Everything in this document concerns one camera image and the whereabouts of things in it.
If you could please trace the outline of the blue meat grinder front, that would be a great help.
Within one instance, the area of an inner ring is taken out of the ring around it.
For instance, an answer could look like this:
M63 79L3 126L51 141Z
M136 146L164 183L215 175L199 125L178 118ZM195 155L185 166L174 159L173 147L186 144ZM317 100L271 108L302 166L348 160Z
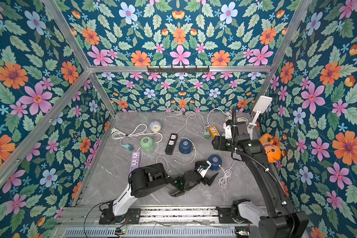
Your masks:
M210 162L209 170L211 171L218 171L222 167L222 159L219 155L213 154L210 155L208 158L208 162Z

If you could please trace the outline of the blue meat grinder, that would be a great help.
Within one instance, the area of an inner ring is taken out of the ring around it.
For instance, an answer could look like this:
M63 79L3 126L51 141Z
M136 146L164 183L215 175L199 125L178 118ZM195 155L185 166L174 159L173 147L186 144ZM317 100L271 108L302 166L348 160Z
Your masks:
M183 139L179 143L179 151L182 154L189 154L193 150L193 143L189 139Z
M219 155L213 154L210 155L208 158L208 162L210 162L209 170L211 171L218 171L222 167L222 159Z

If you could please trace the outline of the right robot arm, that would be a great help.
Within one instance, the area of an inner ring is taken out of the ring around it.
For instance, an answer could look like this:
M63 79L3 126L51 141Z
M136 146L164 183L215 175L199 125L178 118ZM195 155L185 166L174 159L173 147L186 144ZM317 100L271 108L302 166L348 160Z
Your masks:
M214 137L213 148L239 155L236 160L251 171L266 206L263 210L248 199L235 200L231 206L233 219L251 222L263 238L302 238L309 223L307 214L290 201L270 170L268 152L259 140L250 138L246 124L238 122L236 109L232 110L230 126L231 137Z

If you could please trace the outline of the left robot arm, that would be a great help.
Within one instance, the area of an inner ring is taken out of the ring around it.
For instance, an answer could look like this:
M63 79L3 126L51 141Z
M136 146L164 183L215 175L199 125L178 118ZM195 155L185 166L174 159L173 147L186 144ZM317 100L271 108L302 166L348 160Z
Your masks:
M193 170L185 172L182 176L170 176L162 163L140 167L129 174L128 185L121 195L109 205L113 217L125 215L137 199L148 196L168 185L176 188L171 197L179 197L192 190L199 184L211 186L218 176L213 174L207 177L212 164L208 161L197 161Z

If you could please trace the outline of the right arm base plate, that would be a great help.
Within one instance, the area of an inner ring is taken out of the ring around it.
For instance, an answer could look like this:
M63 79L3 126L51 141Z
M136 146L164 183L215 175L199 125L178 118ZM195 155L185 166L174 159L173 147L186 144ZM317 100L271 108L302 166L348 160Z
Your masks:
M243 218L238 209L232 207L216 207L220 224L242 224L249 223L250 220Z

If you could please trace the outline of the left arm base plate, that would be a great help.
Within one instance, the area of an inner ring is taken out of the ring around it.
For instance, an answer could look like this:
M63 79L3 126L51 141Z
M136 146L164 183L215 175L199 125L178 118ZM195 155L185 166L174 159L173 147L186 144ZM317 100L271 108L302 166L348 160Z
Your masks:
M123 225L123 224L139 224L141 209L130 208L126 214L115 216L112 208L106 208L102 211L99 224L100 225Z

